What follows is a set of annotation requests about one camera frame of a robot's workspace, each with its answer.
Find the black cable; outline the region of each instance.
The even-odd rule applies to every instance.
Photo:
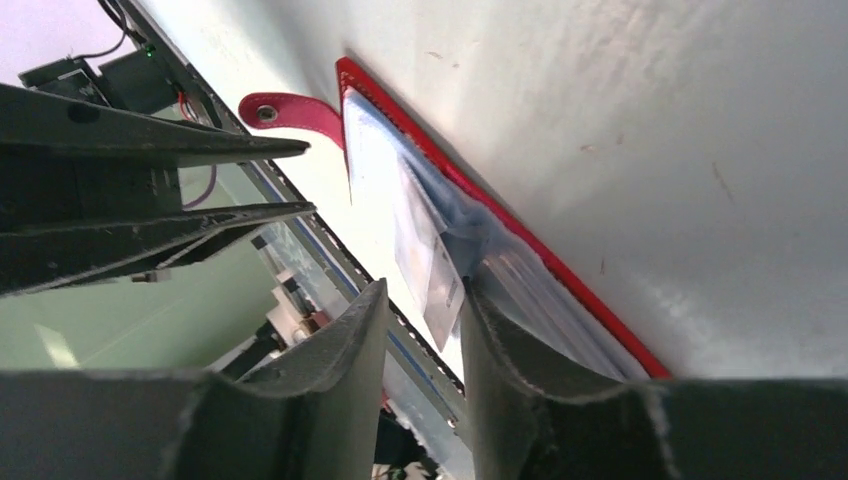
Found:
[[[114,5],[108,3],[107,0],[97,0],[97,3],[100,4],[100,8],[102,8],[103,11],[106,12],[106,15],[108,15],[109,18],[112,19],[112,22],[118,28],[120,28],[121,30],[124,30],[124,24],[121,21],[121,17],[119,17],[118,14],[116,13]]]
[[[194,107],[191,106],[191,103],[186,100],[186,111],[188,112],[188,116],[191,117],[191,121],[200,123],[200,117],[197,115],[197,112],[194,110]]]
[[[118,43],[117,43],[117,44],[115,44],[115,46],[114,46],[114,47],[112,47],[112,48],[110,48],[109,50],[104,50],[104,51],[99,52],[99,53],[86,53],[86,54],[84,54],[84,55],[77,55],[76,57],[73,57],[73,59],[74,59],[74,60],[82,60],[82,59],[85,59],[85,58],[100,58],[100,57],[105,57],[106,55],[109,55],[110,53],[114,53],[114,52],[115,52],[115,51],[117,51],[119,48],[121,48],[121,45],[123,45],[123,44],[124,44],[124,40],[126,40],[126,39],[127,39],[127,31],[129,30],[129,25],[127,25],[127,16],[126,16],[126,14],[124,13],[124,11],[123,11],[123,10],[121,10],[121,9],[120,9],[120,8],[118,8],[117,6],[115,6],[115,10],[114,10],[114,11],[111,11],[111,10],[107,9],[107,7],[106,7],[107,3],[106,3],[106,2],[107,2],[107,0],[98,0],[98,3],[100,3],[100,6],[102,6],[102,7],[106,10],[106,14],[107,14],[107,15],[109,15],[109,18],[113,18],[113,19],[114,19],[114,17],[113,17],[112,15],[113,15],[113,14],[114,14],[114,15],[117,15],[117,17],[118,17],[118,19],[117,19],[117,21],[118,21],[118,28],[120,28],[120,29],[121,29],[121,39],[120,39],[120,40],[118,40]]]
[[[147,43],[147,39],[144,38],[140,33],[135,30],[129,28],[129,24],[127,23],[127,19],[121,19],[121,14],[118,12],[124,13],[123,9],[115,2],[115,0],[97,0],[97,3],[100,4],[100,8],[109,16],[118,28],[122,31],[126,32],[126,34],[135,40],[139,45],[143,45]]]

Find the metal grommet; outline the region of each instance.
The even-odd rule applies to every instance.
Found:
[[[260,105],[256,109],[256,116],[259,117],[259,121],[262,123],[273,122],[277,119],[277,109],[271,105]]]

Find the red binder edge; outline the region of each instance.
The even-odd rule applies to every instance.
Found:
[[[339,100],[342,106],[342,118],[344,118],[344,92],[347,88],[353,88],[380,110],[401,133],[406,135],[446,178],[471,198],[485,205],[512,233],[527,242],[527,245],[542,258],[542,262],[544,262],[554,277],[642,364],[648,375],[653,378],[671,377],[668,369],[622,323],[621,319],[559,257],[536,238],[527,227],[510,215],[505,208],[482,188],[472,182],[468,176],[451,162],[448,156],[424,130],[404,112],[400,105],[362,67],[357,65],[351,58],[342,57],[336,62],[336,73],[339,81]],[[349,172],[350,167],[347,151],[345,151],[345,165],[348,166]]]

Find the red leather strap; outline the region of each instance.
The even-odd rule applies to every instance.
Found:
[[[271,107],[276,117],[273,120],[260,119],[262,107]],[[239,104],[239,116],[253,128],[286,127],[317,132],[344,150],[341,116],[329,104],[316,98],[293,93],[251,93]]]

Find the red wire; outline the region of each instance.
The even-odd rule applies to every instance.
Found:
[[[183,118],[188,121],[191,121],[191,117],[188,116],[188,112],[185,109],[186,100],[185,94],[183,92],[177,93],[177,103],[180,105],[180,113],[183,115]]]

